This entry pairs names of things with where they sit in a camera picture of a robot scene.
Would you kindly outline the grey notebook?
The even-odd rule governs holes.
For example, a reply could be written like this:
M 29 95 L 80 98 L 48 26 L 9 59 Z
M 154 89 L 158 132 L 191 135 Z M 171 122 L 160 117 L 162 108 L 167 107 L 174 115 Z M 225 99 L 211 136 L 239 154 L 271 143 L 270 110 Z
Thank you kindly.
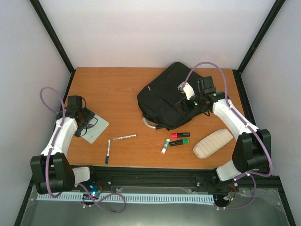
M 95 115 L 88 125 L 82 130 L 80 137 L 92 144 L 109 126 L 109 122 Z

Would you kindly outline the black student backpack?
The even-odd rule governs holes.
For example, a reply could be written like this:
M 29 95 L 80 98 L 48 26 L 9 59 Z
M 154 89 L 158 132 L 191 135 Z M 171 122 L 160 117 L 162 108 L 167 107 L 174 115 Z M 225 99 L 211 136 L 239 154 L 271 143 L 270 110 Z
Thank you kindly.
M 147 127 L 171 130 L 183 126 L 199 114 L 210 115 L 208 108 L 193 102 L 190 102 L 193 106 L 191 113 L 181 114 L 177 109 L 179 101 L 187 100 L 177 87 L 185 81 L 189 72 L 190 68 L 183 63 L 172 63 L 140 91 L 137 95 L 138 106 Z

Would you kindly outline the white green glue stick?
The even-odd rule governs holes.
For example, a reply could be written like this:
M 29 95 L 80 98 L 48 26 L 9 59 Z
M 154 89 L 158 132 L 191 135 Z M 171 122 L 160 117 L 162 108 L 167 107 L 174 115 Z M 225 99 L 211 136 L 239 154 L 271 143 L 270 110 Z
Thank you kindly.
M 170 143 L 170 139 L 168 138 L 168 139 L 165 140 L 165 143 L 164 143 L 164 145 L 163 145 L 163 147 L 162 147 L 162 150 L 161 150 L 161 153 L 162 153 L 162 154 L 165 154 L 165 153 L 166 153 L 166 150 L 167 150 L 167 148 L 168 148 L 168 146 L 169 146 L 169 143 Z

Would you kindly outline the beige ribbed pencil pouch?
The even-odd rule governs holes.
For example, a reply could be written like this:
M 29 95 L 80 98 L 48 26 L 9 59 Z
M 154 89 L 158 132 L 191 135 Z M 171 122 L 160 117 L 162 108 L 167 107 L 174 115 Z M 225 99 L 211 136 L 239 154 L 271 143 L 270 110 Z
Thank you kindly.
M 199 141 L 193 147 L 193 152 L 198 158 L 205 159 L 223 148 L 232 139 L 233 135 L 227 129 L 219 129 Z

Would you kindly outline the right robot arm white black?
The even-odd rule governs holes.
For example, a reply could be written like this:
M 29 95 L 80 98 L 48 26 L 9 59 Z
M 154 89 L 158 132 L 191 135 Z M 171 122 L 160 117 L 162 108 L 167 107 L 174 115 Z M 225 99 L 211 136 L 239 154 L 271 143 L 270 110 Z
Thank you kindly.
M 178 89 L 186 95 L 193 107 L 207 109 L 219 117 L 228 127 L 236 140 L 232 159 L 216 169 L 220 181 L 238 180 L 245 175 L 260 175 L 256 169 L 269 167 L 265 177 L 272 174 L 273 167 L 270 156 L 271 135 L 266 129 L 259 129 L 248 121 L 233 105 L 227 92 L 217 92 L 212 77 L 198 79 L 199 92 L 195 93 L 192 86 L 182 82 Z

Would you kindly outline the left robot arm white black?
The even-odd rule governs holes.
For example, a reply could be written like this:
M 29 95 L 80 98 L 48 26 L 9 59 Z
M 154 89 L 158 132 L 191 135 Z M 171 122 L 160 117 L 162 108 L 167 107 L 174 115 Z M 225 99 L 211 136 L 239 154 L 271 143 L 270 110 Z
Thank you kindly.
M 67 106 L 57 114 L 49 143 L 40 155 L 32 157 L 30 161 L 33 181 L 39 194 L 57 198 L 79 183 L 89 190 L 98 184 L 98 178 L 91 173 L 90 167 L 74 168 L 66 158 L 72 137 L 80 137 L 82 130 L 95 116 L 82 102 L 80 96 L 67 98 Z

